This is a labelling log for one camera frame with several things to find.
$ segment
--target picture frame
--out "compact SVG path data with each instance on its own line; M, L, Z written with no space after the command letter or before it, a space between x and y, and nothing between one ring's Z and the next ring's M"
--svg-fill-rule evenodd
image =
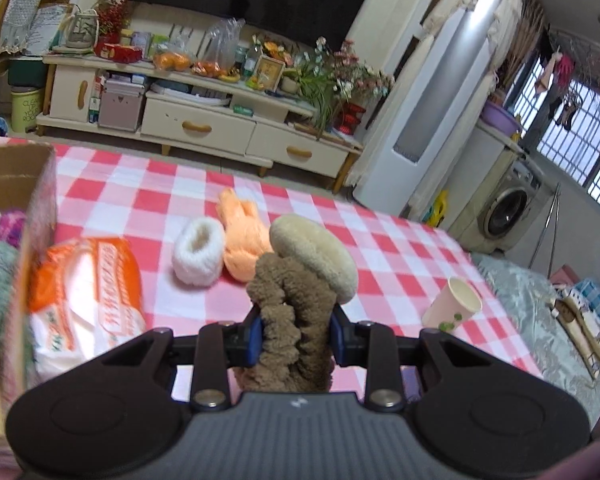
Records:
M262 55L256 63L252 77L262 85L263 90L275 92L280 83L280 79L282 79L282 73L285 67L286 64L284 61Z

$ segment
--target wall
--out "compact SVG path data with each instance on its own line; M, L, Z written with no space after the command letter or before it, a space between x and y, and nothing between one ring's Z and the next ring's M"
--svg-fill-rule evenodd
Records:
M593 277L600 282L600 206L581 186L555 164L542 156L536 162L551 182L560 181L560 216L555 246L554 268L568 264L581 277ZM507 258L527 267L538 237L546 221L550 203L544 208L520 242L507 251ZM547 274L554 233L554 218L540 247L533 269Z
M87 9L96 0L71 1ZM365 0L349 33L349 38L355 42L356 53L370 65L393 72L429 1ZM168 34L172 23L193 27L195 32L190 47L195 51L204 30L216 20L213 16L190 10L140 4L134 13L132 28ZM253 29L245 28L243 38L250 38L252 33Z

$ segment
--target white tv cabinet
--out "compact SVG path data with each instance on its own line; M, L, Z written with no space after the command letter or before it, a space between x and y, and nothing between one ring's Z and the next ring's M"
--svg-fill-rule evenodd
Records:
M324 134L319 140L296 130L294 118L309 118L315 109L305 102L267 96L244 85L195 76L189 72L164 72L151 63L114 63L96 56L45 56L48 64L45 101L37 117L38 134L46 126L116 137L147 140L209 155L240 160L260 168L264 176L274 163L286 164L334 179L339 192L351 165L362 152L353 141ZM211 107L168 95L147 92L141 125L136 132L103 128L88 122L89 98L96 72L108 70L143 74L231 94L230 108ZM232 111L234 105L251 108L253 117Z

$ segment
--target white paper cup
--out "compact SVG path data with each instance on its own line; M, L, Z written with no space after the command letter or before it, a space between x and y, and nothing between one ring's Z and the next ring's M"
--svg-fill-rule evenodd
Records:
M482 300L475 289L461 278L449 278L423 314L422 325L451 332L481 310Z

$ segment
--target purple yarn ball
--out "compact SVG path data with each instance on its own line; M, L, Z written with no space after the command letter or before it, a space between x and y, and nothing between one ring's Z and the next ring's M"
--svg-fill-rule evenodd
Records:
M11 247L20 248L20 239L27 215L21 209L12 209L0 216L0 242L7 242Z

